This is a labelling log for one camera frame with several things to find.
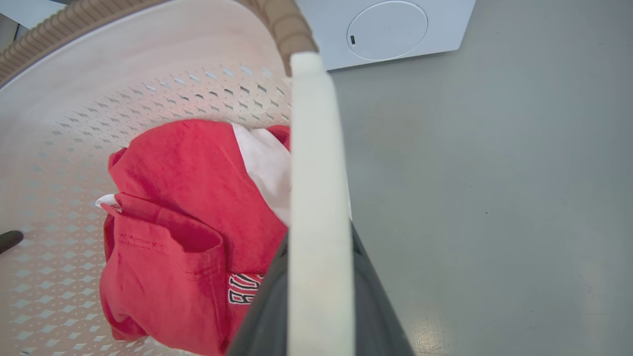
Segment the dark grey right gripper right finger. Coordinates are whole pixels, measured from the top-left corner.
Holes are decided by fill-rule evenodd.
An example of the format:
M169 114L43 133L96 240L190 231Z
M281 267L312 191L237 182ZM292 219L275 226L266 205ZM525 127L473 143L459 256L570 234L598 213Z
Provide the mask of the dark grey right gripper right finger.
M356 355L413 356L407 336L355 226L353 241Z

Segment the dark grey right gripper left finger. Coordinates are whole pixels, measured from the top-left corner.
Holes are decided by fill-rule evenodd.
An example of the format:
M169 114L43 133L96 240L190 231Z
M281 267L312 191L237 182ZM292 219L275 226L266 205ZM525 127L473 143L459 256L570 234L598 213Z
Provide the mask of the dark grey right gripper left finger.
M248 308L228 356L285 356L288 319L288 236Z

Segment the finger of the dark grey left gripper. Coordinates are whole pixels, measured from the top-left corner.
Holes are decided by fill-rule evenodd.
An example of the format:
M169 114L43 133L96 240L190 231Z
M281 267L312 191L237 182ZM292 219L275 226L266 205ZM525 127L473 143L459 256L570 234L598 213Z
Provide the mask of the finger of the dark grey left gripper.
M14 246L17 246L23 239L23 233L18 230L2 233L0 235L0 254L7 252Z

